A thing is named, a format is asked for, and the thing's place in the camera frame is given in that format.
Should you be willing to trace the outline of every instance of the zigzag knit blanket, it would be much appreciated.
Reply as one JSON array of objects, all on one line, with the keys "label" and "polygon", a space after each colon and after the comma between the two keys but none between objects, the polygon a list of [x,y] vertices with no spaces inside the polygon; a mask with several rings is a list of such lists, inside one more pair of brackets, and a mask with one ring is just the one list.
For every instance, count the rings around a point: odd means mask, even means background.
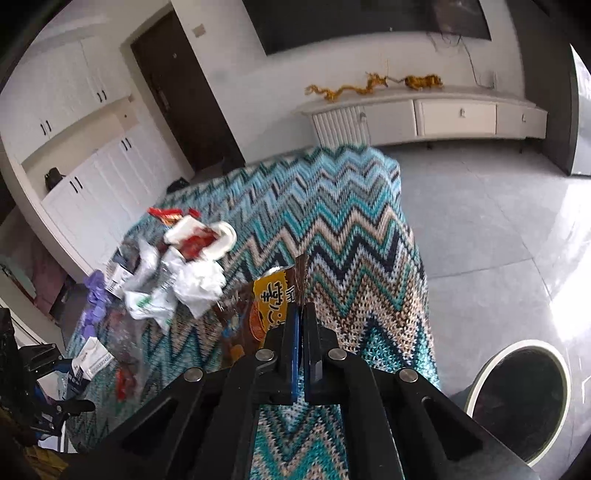
[{"label": "zigzag knit blanket", "polygon": [[[373,148],[316,149],[240,168],[165,197],[159,207],[193,207],[204,221],[234,226],[222,260],[228,287],[309,255],[307,300],[342,348],[373,367],[415,368],[439,386],[421,257],[400,206],[398,163]],[[127,234],[154,241],[163,226],[144,216]],[[218,369],[220,326],[179,306],[168,336],[150,320],[142,341],[147,379],[138,401],[117,402],[113,361],[89,386],[96,412],[69,421],[78,448],[91,448],[186,368]],[[99,338],[109,346],[107,327]],[[81,347],[77,331],[69,354]],[[338,406],[261,408],[251,478],[347,478]]]}]

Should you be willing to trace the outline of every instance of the round trash bin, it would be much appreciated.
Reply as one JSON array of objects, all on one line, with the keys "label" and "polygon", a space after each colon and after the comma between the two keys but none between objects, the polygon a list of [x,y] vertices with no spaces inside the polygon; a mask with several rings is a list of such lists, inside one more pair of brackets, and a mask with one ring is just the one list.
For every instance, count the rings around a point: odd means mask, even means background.
[{"label": "round trash bin", "polygon": [[469,389],[464,411],[529,466],[552,447],[570,404],[570,374],[549,343],[523,340],[491,358]]}]

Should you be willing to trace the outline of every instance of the wall-mounted tv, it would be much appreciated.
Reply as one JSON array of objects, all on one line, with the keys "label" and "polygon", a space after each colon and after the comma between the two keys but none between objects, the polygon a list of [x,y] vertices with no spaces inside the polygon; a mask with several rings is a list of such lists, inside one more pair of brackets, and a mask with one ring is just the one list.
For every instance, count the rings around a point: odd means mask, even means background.
[{"label": "wall-mounted tv", "polygon": [[243,0],[267,55],[330,38],[425,31],[491,39],[479,0]]}]

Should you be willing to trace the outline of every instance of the doorway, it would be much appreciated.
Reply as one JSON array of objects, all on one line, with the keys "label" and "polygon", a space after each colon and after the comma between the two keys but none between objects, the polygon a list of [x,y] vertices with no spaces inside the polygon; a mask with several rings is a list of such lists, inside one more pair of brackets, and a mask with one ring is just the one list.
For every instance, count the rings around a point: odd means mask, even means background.
[{"label": "doorway", "polygon": [[244,158],[175,12],[131,44],[152,95],[194,171]]}]

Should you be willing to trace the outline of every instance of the tile floor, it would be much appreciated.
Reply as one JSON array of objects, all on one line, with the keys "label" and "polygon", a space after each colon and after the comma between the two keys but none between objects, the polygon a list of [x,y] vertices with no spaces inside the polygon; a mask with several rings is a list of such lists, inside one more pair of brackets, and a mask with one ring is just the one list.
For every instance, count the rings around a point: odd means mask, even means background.
[{"label": "tile floor", "polygon": [[591,179],[568,178],[513,142],[384,151],[401,165],[443,391],[464,390],[518,340],[549,342],[569,363],[566,424],[534,467],[558,479],[591,433]]}]

